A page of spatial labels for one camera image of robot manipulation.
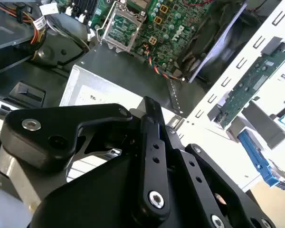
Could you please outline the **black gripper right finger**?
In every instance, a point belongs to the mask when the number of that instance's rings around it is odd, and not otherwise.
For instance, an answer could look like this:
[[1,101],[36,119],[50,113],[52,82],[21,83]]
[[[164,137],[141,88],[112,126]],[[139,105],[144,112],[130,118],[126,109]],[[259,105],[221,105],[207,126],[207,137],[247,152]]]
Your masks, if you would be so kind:
[[196,144],[183,146],[165,125],[162,108],[156,116],[166,145],[170,214],[161,228],[273,228],[272,220]]

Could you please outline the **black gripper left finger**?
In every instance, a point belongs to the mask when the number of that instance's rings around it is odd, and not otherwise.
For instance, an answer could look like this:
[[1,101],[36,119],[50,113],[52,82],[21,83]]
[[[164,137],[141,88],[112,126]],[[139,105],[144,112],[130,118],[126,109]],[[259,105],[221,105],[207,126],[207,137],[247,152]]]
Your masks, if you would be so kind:
[[133,113],[120,104],[12,111],[0,132],[0,173],[37,210],[50,193],[115,158],[137,158],[142,175],[152,157],[167,166],[157,103],[144,97]]

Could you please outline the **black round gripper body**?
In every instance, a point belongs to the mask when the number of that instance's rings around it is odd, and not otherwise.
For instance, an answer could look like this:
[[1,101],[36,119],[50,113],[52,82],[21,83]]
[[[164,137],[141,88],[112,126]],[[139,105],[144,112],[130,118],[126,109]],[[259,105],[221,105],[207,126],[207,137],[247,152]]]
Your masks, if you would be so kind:
[[106,162],[50,193],[33,228],[160,228],[170,214],[168,167],[152,157],[146,174],[138,159]]

